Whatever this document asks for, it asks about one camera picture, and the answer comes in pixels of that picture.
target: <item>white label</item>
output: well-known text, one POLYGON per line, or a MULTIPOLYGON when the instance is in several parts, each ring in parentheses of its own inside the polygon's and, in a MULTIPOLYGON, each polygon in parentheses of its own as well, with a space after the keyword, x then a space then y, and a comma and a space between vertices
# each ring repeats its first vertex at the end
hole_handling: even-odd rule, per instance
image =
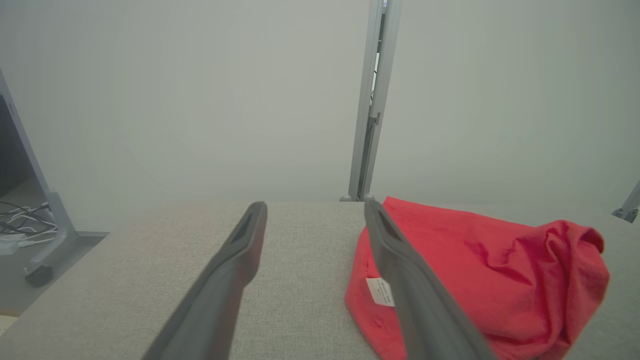
POLYGON ((367 279, 367 285, 369 285, 373 302, 378 305, 396 306, 394 297, 391 295, 391 286, 384 279, 381 277, 367 279))

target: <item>white wall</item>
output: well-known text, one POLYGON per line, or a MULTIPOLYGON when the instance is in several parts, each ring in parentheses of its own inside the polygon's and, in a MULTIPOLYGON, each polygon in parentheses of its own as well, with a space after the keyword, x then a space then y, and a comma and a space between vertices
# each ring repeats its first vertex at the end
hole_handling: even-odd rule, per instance
POLYGON ((347 192, 368 0, 0 1, 0 69, 78 231, 347 192))
POLYGON ((640 2, 403 0, 371 193, 610 213, 639 134, 640 2))

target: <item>gray fabric surface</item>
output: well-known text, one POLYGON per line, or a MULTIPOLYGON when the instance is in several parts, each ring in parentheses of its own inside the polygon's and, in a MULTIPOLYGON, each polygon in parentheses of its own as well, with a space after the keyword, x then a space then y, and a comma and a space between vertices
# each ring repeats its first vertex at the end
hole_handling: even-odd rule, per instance
MULTIPOLYGON (((153 211, 115 231, 0 337, 0 358, 139 359, 247 204, 153 211)), ((260 268, 245 289, 234 359, 375 359, 344 293, 362 203, 269 203, 260 268)), ((566 218, 605 237, 612 279, 570 359, 637 359, 640 232, 605 213, 560 206, 441 205, 541 225, 566 218)))

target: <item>crumpled red fabric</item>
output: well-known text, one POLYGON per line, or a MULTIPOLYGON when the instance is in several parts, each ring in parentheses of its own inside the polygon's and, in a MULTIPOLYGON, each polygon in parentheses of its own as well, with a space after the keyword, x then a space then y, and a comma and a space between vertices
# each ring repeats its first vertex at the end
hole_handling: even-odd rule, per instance
MULTIPOLYGON (((531 227, 391 197, 383 206, 501 359, 562 358, 604 298, 604 241, 591 227, 531 227)), ((367 286, 375 277, 365 228, 346 304, 383 360, 405 359, 395 308, 375 304, 367 286)))

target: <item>caster wheel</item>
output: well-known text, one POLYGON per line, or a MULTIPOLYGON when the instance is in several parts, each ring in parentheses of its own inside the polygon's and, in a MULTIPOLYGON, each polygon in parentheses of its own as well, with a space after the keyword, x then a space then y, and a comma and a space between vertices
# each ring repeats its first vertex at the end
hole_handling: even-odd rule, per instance
POLYGON ((41 266, 24 277, 24 280, 34 288, 45 286, 51 279, 53 279, 53 269, 50 266, 41 266))

